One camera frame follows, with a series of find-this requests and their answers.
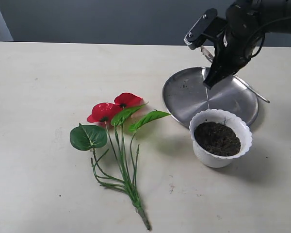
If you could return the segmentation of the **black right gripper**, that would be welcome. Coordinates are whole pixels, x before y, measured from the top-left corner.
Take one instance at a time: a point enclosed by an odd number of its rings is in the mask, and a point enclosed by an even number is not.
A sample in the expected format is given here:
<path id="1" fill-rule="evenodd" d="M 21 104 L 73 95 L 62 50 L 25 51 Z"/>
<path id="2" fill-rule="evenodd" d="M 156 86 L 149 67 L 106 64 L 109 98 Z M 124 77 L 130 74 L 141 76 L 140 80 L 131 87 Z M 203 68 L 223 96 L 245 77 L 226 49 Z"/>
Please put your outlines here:
<path id="1" fill-rule="evenodd" d="M 237 73 L 249 62 L 252 49 L 246 48 L 249 37 L 254 32 L 253 17 L 217 17 L 219 32 L 215 43 L 215 57 L 203 85 L 212 89 L 217 83 Z"/>

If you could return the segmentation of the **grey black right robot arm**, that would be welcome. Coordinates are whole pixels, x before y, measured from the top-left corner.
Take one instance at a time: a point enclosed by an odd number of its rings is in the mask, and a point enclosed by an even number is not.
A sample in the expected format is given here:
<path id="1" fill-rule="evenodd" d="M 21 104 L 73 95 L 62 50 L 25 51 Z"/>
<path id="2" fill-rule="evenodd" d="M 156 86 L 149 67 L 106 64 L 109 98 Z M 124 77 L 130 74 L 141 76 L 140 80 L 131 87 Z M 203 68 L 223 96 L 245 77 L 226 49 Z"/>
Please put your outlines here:
<path id="1" fill-rule="evenodd" d="M 211 89 L 236 74 L 264 45 L 266 33 L 291 34 L 291 0 L 237 0 L 226 10 L 226 26 L 203 85 Z"/>

